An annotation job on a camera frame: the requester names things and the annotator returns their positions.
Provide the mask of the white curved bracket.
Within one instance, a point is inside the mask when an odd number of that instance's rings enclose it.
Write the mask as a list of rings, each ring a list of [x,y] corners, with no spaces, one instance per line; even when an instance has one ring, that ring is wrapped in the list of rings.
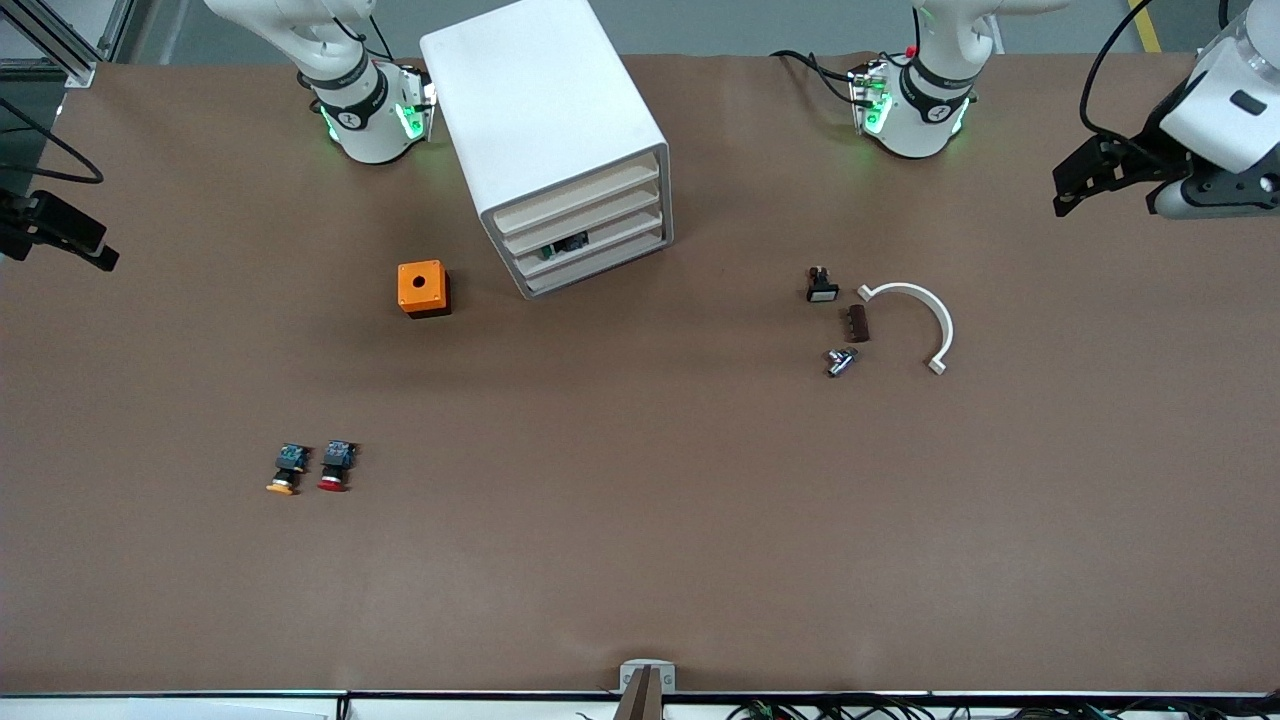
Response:
[[[916,300],[933,315],[940,329],[940,343],[937,350],[925,361],[925,365],[933,374],[943,375],[948,369],[947,356],[954,347],[956,337],[956,325],[951,311],[937,293],[920,284],[890,282],[876,287],[868,284],[858,287],[858,296],[867,304],[881,296],[893,293]]]

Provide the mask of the red push button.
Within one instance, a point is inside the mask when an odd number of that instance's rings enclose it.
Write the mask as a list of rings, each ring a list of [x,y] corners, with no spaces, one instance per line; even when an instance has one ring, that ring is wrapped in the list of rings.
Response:
[[[349,488],[348,474],[357,454],[356,443],[343,439],[330,441],[323,452],[321,475],[316,487],[326,492],[346,492]]]

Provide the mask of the aluminium frame profile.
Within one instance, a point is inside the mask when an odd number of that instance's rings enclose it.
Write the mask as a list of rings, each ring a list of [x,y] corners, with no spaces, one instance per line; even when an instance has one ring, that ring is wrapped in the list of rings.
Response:
[[[122,54],[138,0],[0,0],[0,73],[58,70],[87,88]]]

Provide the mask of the yellow push button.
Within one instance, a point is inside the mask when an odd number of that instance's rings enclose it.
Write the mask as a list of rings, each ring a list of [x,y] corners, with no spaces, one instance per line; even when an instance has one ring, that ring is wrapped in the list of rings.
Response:
[[[302,445],[285,443],[275,459],[275,474],[265,486],[275,495],[294,496],[300,492],[300,478],[307,471],[311,450]]]

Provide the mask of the grey metal bracket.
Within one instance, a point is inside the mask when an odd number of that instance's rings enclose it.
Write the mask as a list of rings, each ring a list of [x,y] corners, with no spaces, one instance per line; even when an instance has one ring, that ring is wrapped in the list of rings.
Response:
[[[673,694],[678,691],[677,666],[668,660],[631,659],[623,661],[618,670],[618,693],[623,694],[636,676],[648,678],[649,684],[658,687],[662,694]]]

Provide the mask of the orange button box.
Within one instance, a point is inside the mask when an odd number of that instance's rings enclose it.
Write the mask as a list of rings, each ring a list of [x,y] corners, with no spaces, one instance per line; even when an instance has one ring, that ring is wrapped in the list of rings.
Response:
[[[399,264],[396,297],[401,311],[412,319],[447,316],[453,311],[451,275],[438,259]]]

